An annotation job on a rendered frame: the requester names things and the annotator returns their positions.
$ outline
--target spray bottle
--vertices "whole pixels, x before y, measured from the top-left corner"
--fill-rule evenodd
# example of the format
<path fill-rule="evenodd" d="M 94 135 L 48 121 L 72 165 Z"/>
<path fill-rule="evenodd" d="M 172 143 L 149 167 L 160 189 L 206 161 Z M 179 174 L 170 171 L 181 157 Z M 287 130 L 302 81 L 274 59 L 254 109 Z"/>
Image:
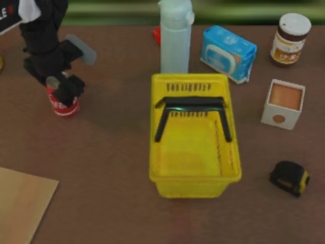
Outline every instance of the spray bottle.
<path fill-rule="evenodd" d="M 191 27 L 194 13 L 190 0 L 161 0 L 160 72 L 188 73 Z"/>

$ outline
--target can label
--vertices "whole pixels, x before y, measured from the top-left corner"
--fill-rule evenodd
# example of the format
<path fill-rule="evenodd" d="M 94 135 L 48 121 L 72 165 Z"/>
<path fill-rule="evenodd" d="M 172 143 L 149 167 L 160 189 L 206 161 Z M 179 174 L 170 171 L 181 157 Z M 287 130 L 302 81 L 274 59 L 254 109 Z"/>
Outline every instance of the can label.
<path fill-rule="evenodd" d="M 271 49 L 271 57 L 281 64 L 293 64 L 298 61 L 305 41 L 305 39 L 298 42 L 288 41 L 277 32 Z"/>
<path fill-rule="evenodd" d="M 47 86 L 46 91 L 49 96 L 49 100 L 52 104 L 54 113 L 56 115 L 66 118 L 66 117 L 71 117 L 76 113 L 78 113 L 80 109 L 80 105 L 79 105 L 79 99 L 77 97 L 74 98 L 73 104 L 70 107 L 67 107 L 66 105 L 58 101 L 55 98 L 55 96 L 52 95 L 52 92 L 54 91 L 52 88 Z"/>

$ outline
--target brown table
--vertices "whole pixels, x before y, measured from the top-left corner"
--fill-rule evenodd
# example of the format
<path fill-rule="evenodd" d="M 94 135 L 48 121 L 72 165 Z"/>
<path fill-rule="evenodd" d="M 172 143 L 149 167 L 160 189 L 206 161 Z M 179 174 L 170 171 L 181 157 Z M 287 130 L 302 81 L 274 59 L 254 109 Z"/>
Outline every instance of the brown table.
<path fill-rule="evenodd" d="M 193 29 L 190 71 L 200 62 L 202 32 Z M 152 27 L 64 27 L 99 52 L 73 72 L 87 82 L 81 111 L 60 119 L 44 89 L 22 68 L 18 30 L 0 38 L 0 166 L 60 181 L 33 244 L 325 243 L 325 27 L 311 31 L 290 69 L 268 60 L 276 27 L 226 26 L 259 47 L 244 85 L 231 83 L 242 180 L 214 200 L 160 198 L 148 178 L 151 75 L 159 72 Z M 306 86 L 293 131 L 260 123 L 272 78 Z M 311 175 L 300 199 L 269 183 L 280 160 Z"/>

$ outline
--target jar label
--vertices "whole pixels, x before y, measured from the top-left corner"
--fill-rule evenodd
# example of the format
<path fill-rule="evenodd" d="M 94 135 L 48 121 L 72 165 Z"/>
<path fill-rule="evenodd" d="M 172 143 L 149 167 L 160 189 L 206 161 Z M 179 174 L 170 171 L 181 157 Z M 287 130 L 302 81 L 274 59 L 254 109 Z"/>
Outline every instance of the jar label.
<path fill-rule="evenodd" d="M 293 64 L 300 56 L 305 40 L 292 42 L 282 38 L 279 33 L 275 34 L 271 56 L 274 60 L 282 64 Z"/>

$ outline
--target basket handle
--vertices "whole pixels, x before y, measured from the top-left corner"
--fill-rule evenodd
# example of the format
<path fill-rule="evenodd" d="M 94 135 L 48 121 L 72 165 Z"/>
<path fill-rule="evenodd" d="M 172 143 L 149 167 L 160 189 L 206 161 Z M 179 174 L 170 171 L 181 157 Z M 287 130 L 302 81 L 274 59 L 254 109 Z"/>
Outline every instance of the basket handle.
<path fill-rule="evenodd" d="M 160 142 L 163 136 L 168 116 L 171 111 L 190 111 L 190 112 L 206 112 L 218 111 L 222 124 L 223 133 L 227 142 L 232 141 L 230 129 L 225 113 L 225 103 L 223 97 L 164 97 L 156 105 L 155 108 L 165 104 L 160 122 L 155 134 L 155 142 Z"/>

